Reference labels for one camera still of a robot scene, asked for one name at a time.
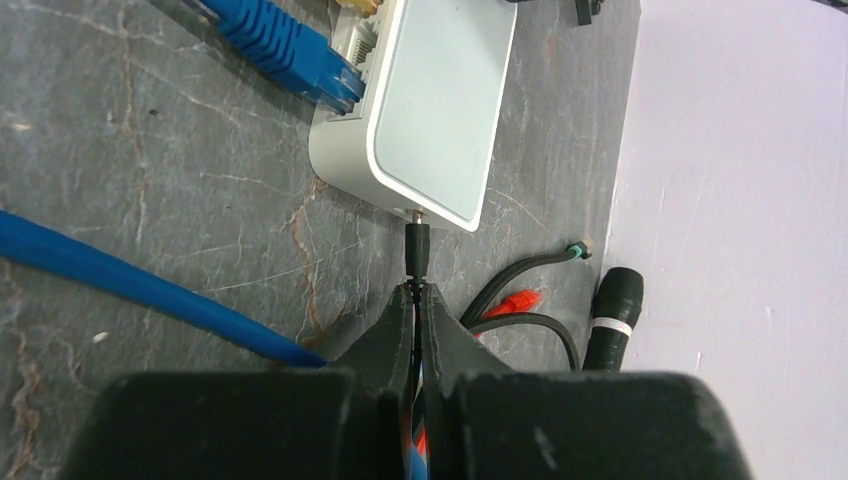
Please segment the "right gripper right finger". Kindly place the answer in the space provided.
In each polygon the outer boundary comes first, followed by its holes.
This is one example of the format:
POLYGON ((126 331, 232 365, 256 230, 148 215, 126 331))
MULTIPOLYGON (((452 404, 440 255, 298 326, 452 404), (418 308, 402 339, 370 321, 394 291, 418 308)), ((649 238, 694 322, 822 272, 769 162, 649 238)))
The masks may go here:
POLYGON ((429 477, 465 479, 468 414, 462 405, 462 382, 467 376, 512 369, 461 325, 434 284, 422 286, 419 324, 429 477))

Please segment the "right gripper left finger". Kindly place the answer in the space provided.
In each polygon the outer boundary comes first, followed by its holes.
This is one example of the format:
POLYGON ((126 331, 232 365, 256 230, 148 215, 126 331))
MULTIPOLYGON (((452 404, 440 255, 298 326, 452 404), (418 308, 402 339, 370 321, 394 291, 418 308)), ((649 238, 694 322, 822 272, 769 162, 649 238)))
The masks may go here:
POLYGON ((340 440, 352 479, 409 479, 415 390, 415 310, 410 287, 394 288, 376 323, 331 363, 352 375, 340 440))

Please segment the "black power adapter with cord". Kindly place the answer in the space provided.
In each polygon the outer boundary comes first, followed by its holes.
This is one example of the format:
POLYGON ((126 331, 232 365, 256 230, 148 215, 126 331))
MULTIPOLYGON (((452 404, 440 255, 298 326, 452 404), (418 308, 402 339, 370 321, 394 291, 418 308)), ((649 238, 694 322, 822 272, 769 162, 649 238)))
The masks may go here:
POLYGON ((430 226, 424 223, 424 214, 412 213, 411 222, 405 226, 405 265, 407 286, 412 295, 412 353, 411 353, 411 410, 409 420, 409 470, 411 479, 428 479, 427 462, 418 448, 424 433, 425 401, 422 389, 422 354, 420 346, 421 292, 426 283, 430 258, 430 226))

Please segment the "white network switch box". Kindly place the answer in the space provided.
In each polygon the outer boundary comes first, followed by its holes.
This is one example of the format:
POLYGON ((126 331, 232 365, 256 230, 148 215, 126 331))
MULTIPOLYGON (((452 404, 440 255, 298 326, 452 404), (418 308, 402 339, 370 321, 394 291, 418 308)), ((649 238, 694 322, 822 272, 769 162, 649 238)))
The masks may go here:
POLYGON ((325 183, 442 229, 480 223, 518 7, 508 1, 381 1, 344 8, 331 43, 362 98, 315 110, 309 160, 325 183))

